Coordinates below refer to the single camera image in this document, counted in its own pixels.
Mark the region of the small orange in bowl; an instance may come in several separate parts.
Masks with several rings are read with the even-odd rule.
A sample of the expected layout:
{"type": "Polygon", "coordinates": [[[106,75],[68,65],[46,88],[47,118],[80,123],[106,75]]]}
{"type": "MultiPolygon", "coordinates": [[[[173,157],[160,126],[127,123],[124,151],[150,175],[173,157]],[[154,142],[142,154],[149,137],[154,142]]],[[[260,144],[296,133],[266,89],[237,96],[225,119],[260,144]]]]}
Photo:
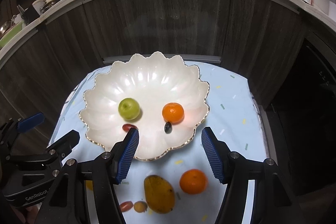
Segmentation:
{"type": "Polygon", "coordinates": [[[177,124],[183,121],[185,117],[185,111],[182,105],[171,102],[167,103],[162,109],[162,116],[166,122],[170,122],[171,124],[177,124]]]}

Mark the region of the dark red grape tomato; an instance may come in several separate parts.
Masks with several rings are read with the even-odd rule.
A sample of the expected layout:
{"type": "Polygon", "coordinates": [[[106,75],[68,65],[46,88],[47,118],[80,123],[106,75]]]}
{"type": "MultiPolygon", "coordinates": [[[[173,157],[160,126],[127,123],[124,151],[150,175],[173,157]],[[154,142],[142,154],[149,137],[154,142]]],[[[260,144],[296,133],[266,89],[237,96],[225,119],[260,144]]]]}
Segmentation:
{"type": "Polygon", "coordinates": [[[125,131],[125,132],[129,132],[130,129],[132,128],[135,128],[135,129],[138,129],[137,126],[133,125],[133,124],[124,124],[122,125],[122,129],[125,131]]]}

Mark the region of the red cherry tomato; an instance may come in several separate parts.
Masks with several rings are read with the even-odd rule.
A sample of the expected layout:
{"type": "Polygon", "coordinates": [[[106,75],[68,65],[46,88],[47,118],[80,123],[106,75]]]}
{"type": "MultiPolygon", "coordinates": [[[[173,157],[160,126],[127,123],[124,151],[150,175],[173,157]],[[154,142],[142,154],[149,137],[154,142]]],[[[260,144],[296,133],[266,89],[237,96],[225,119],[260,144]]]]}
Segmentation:
{"type": "Polygon", "coordinates": [[[120,204],[120,210],[122,213],[129,211],[133,208],[133,203],[131,201],[125,201],[120,204]]]}

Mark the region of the white scalloped bowl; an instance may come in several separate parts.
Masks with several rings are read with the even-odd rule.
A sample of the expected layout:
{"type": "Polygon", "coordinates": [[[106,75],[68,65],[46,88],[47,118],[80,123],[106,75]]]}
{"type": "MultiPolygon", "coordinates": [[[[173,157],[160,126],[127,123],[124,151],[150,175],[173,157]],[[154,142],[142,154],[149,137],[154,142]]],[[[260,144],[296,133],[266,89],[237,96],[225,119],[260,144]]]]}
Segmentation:
{"type": "Polygon", "coordinates": [[[83,93],[85,108],[79,113],[87,126],[85,137],[106,151],[126,135],[118,106],[125,98],[139,103],[141,113],[130,121],[139,131],[139,145],[134,155],[140,161],[154,161],[169,151],[182,148],[195,137],[197,127],[210,112],[206,98],[207,81],[200,79],[197,65],[186,65],[180,55],[171,58],[161,52],[149,57],[138,53],[129,61],[116,61],[105,73],[98,73],[94,86],[83,93]],[[183,107],[183,120],[164,131],[162,109],[167,103],[183,107]]]}

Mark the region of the large orange tangerine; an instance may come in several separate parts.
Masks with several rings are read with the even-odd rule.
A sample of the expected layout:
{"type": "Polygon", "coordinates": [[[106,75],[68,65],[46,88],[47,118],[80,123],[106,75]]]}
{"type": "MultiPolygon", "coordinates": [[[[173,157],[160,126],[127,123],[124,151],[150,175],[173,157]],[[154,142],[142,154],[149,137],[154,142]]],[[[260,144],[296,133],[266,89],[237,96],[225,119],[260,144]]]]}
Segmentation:
{"type": "Polygon", "coordinates": [[[190,169],[182,174],[179,180],[181,190],[187,194],[201,194],[207,188],[208,179],[205,173],[198,169],[190,169]]]}

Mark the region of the small yellow-brown fruit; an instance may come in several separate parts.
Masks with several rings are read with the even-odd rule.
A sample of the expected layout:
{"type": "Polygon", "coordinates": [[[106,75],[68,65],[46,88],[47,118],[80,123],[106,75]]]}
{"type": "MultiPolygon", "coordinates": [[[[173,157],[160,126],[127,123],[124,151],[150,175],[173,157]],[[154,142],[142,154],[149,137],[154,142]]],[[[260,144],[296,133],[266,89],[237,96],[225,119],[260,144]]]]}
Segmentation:
{"type": "Polygon", "coordinates": [[[144,213],[147,211],[147,203],[145,201],[137,201],[134,203],[134,210],[137,213],[144,213]]]}

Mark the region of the green dish basin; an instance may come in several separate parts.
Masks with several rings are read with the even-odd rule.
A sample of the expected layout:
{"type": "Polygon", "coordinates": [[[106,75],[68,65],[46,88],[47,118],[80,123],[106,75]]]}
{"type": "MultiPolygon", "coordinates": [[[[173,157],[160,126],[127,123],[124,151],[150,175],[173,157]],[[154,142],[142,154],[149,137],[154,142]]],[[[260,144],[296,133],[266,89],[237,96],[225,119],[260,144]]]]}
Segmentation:
{"type": "Polygon", "coordinates": [[[1,40],[0,47],[3,48],[16,34],[23,28],[24,21],[13,24],[8,20],[1,26],[1,40]]]}

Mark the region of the yellow mango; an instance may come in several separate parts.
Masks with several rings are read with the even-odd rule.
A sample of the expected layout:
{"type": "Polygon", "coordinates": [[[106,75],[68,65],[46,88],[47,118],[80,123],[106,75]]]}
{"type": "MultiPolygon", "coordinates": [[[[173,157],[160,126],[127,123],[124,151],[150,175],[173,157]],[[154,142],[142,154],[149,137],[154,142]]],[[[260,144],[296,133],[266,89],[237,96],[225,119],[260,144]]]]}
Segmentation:
{"type": "Polygon", "coordinates": [[[147,176],[143,182],[148,207],[158,214],[167,214],[175,206],[175,191],[171,184],[158,175],[147,176]]]}

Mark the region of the dark blueberry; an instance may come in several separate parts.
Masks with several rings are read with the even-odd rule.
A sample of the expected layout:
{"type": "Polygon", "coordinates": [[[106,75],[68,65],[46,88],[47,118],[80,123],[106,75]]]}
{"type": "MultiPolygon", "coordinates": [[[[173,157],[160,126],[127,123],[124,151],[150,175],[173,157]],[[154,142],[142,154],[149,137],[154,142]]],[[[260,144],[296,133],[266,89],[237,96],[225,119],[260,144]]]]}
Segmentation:
{"type": "Polygon", "coordinates": [[[172,124],[170,122],[165,123],[164,131],[166,134],[170,134],[172,132],[172,124]]]}

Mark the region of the light blue patterned cloth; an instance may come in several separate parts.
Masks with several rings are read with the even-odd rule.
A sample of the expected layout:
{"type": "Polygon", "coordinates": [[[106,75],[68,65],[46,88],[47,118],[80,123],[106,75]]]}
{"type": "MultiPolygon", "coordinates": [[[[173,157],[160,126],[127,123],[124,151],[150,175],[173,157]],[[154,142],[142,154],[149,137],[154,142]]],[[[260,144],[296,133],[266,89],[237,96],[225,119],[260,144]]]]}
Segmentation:
{"type": "MultiPolygon", "coordinates": [[[[260,116],[250,93],[247,80],[226,69],[198,63],[201,79],[210,85],[207,103],[210,107],[203,127],[209,126],[216,137],[224,141],[232,151],[247,159],[263,161],[268,156],[260,116]]],[[[57,122],[51,141],[56,141],[67,132],[80,133],[79,144],[71,157],[77,161],[93,160],[103,151],[85,137],[86,125],[79,113],[85,107],[83,93],[94,86],[99,73],[107,73],[110,67],[103,67],[88,73],[67,98],[57,122]]],[[[138,213],[134,209],[124,213],[127,223],[214,223],[226,191],[226,186],[214,178],[209,161],[201,144],[202,128],[197,128],[194,139],[186,146],[170,151],[163,158],[144,162],[134,160],[127,178],[116,186],[119,202],[144,200],[144,179],[156,174],[167,180],[174,188],[175,206],[170,213],[158,214],[147,209],[138,213]],[[190,169],[203,171],[208,179],[207,188],[197,195],[184,193],[179,180],[190,169]]]]}

